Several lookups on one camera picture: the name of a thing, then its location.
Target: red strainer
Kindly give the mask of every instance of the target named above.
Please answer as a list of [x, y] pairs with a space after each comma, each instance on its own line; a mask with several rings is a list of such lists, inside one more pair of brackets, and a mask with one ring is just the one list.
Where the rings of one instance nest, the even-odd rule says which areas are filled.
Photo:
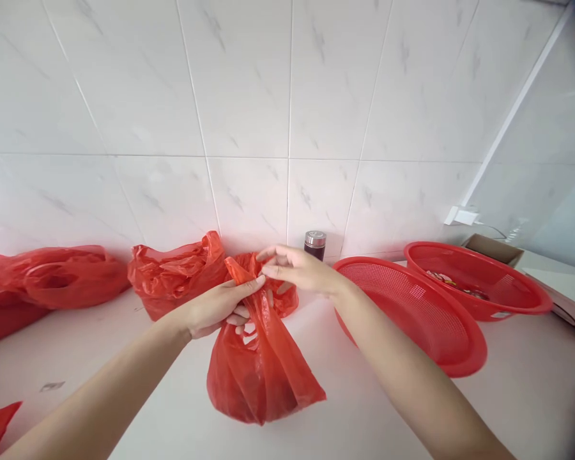
[[[543, 314], [552, 308], [546, 292], [509, 265], [470, 249], [432, 241], [416, 241], [404, 248], [407, 267], [429, 277], [460, 302], [477, 321], [500, 321], [521, 314]], [[460, 286], [474, 286], [488, 296], [483, 300], [427, 275], [442, 273]]]
[[[450, 377], [477, 372], [487, 346], [462, 305], [432, 281], [373, 257], [349, 257], [334, 269], [352, 280]], [[353, 342], [337, 313], [341, 328]]]

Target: wrist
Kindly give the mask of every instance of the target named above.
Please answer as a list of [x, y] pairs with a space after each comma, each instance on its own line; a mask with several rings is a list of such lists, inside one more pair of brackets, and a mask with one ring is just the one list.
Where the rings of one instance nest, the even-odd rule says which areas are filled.
[[178, 318], [173, 315], [174, 311], [175, 310], [164, 315], [155, 325], [162, 330], [162, 335], [171, 340], [178, 341], [182, 348], [184, 348], [192, 340], [192, 333], [188, 327], [184, 327], [180, 324]]
[[362, 290], [358, 286], [347, 278], [341, 276], [341, 279], [337, 281], [334, 289], [329, 294], [329, 297], [333, 302], [339, 303], [346, 298], [357, 295], [359, 292], [362, 292]]

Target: left hand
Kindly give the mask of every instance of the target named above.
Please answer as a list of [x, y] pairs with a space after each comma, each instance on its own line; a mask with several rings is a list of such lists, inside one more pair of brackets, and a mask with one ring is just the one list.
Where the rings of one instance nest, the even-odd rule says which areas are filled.
[[236, 326], [236, 332], [240, 334], [249, 320], [249, 311], [240, 302], [258, 291], [265, 280], [265, 276], [260, 275], [240, 286], [234, 280], [227, 281], [184, 303], [166, 317], [193, 339], [206, 337], [219, 329], [223, 320]]

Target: bottle cap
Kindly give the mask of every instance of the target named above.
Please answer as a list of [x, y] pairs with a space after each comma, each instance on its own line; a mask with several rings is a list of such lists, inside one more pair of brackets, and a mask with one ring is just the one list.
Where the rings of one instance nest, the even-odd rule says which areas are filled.
[[311, 247], [324, 247], [326, 234], [319, 230], [309, 230], [305, 233], [305, 244]]

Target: kitchen counter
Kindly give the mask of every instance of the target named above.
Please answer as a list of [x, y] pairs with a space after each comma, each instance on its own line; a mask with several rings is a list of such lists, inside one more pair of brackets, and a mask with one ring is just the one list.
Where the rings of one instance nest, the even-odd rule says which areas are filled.
[[[298, 310], [285, 323], [327, 401], [264, 427], [215, 411], [206, 393], [215, 333], [187, 346], [111, 459], [427, 458], [341, 331], [328, 300], [301, 293]], [[24, 401], [0, 451], [150, 324], [130, 290], [99, 307], [52, 313], [0, 341], [0, 407]], [[477, 374], [456, 379], [458, 387], [518, 459], [570, 458], [575, 328], [553, 314], [480, 326], [487, 363]], [[48, 383], [57, 385], [51, 389]]]

